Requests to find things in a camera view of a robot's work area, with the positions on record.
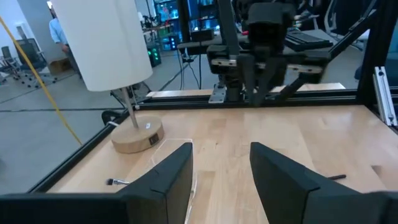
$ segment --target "white lampshade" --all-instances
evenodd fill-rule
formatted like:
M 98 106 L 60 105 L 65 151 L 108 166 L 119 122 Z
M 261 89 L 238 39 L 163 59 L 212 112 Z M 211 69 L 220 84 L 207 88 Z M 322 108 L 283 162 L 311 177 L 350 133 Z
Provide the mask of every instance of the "white lampshade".
M 152 75 L 134 0 L 52 0 L 90 91 L 139 83 Z

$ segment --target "floor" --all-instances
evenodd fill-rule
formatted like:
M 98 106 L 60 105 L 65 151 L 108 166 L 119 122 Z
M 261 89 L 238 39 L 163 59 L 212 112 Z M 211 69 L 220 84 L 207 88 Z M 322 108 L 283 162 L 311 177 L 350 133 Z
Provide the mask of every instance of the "floor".
M 332 61 L 322 82 L 340 82 L 346 88 L 356 88 L 354 71 L 361 63 L 362 53 L 349 48 L 345 55 Z M 191 63 L 197 78 L 198 59 Z M 192 70 L 187 64 L 183 67 L 183 89 L 197 89 Z M 202 88 L 213 88 L 218 77 L 211 74 L 205 55 L 201 57 L 201 70 Z M 180 89 L 180 65 L 175 53 L 164 53 L 162 64 L 153 71 L 146 80 L 152 91 L 173 77 L 176 78 L 164 90 Z M 289 72 L 286 83 L 295 77 Z M 103 110 L 121 107 L 109 92 L 88 91 L 76 74 L 64 73 L 58 79 L 47 88 L 82 142 L 103 127 Z M 0 88 L 0 194 L 29 190 L 79 147 L 52 109 L 42 89 L 27 88 L 14 80 Z

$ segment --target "black metal frame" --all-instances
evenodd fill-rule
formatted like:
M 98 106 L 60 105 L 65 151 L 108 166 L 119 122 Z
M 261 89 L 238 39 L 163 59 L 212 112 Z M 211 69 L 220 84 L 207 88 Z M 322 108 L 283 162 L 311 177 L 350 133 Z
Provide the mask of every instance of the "black metal frame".
M 267 101 L 261 107 L 276 106 L 327 106 L 327 105 L 365 105 L 375 111 L 376 99 L 373 86 L 373 70 L 375 66 L 383 66 L 386 61 L 387 50 L 391 41 L 392 31 L 397 20 L 398 2 L 382 0 L 377 9 L 377 23 L 372 27 L 368 47 L 363 61 L 363 69 L 357 90 L 306 91 L 297 92 L 286 101 L 278 103 Z M 395 103 L 398 103 L 398 88 L 391 89 Z M 252 107 L 247 101 L 226 102 L 223 104 L 209 104 L 206 96 L 179 96 L 151 98 L 140 104 L 140 110 L 181 110 L 207 108 L 247 108 Z M 124 111 L 120 118 L 114 120 L 121 123 L 128 117 Z M 46 192 L 55 185 L 65 174 L 90 153 L 112 130 L 113 126 L 106 125 L 96 136 L 73 153 L 49 175 L 32 187 L 28 193 Z

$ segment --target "lamp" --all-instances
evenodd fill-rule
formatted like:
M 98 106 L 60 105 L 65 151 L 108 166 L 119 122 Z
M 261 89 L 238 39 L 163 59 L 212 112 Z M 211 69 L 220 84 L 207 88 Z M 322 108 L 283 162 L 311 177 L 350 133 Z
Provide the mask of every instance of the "lamp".
M 127 87 L 152 75 L 135 2 L 53 0 L 52 4 L 87 89 L 122 89 L 131 120 L 111 133 L 115 150 L 134 153 L 159 142 L 164 135 L 160 118 L 136 118 L 127 93 Z

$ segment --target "lamp base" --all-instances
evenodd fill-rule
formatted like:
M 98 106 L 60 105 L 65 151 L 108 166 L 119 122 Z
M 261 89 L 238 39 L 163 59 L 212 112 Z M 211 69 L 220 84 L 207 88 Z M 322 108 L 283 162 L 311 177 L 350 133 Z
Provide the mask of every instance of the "lamp base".
M 141 152 L 162 140 L 164 130 L 160 118 L 155 116 L 137 117 L 139 129 L 132 125 L 129 118 L 127 119 L 111 133 L 111 140 L 117 152 Z

